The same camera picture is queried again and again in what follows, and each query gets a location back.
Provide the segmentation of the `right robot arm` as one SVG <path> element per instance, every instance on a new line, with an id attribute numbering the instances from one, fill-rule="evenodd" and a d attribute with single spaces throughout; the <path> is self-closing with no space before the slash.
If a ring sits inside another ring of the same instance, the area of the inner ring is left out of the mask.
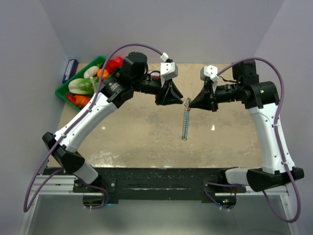
<path id="1" fill-rule="evenodd" d="M 189 107 L 215 112 L 220 103 L 240 101 L 244 104 L 255 125 L 262 166 L 221 170 L 219 189 L 230 192 L 235 185 L 243 185 L 259 192 L 304 178 L 304 170 L 295 166 L 286 145 L 277 115 L 280 99 L 275 84 L 259 81 L 253 59 L 234 65 L 232 76 L 234 83 L 219 86 L 218 68 L 204 66 L 201 70 L 203 88 Z"/>

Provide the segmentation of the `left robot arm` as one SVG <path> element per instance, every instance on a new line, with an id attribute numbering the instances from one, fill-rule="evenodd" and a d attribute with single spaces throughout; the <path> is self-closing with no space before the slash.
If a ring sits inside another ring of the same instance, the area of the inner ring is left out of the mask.
<path id="1" fill-rule="evenodd" d="M 43 141 L 49 154 L 68 174 L 84 181 L 90 192 L 101 188 L 97 171 L 78 153 L 78 148 L 89 133 L 108 115 L 115 112 L 134 92 L 152 94 L 156 105 L 182 104 L 183 95 L 173 83 L 178 67 L 167 54 L 161 56 L 159 78 L 150 78 L 147 56 L 131 52 L 123 59 L 121 67 L 104 80 L 100 92 L 62 129 L 56 133 L 47 132 Z"/>

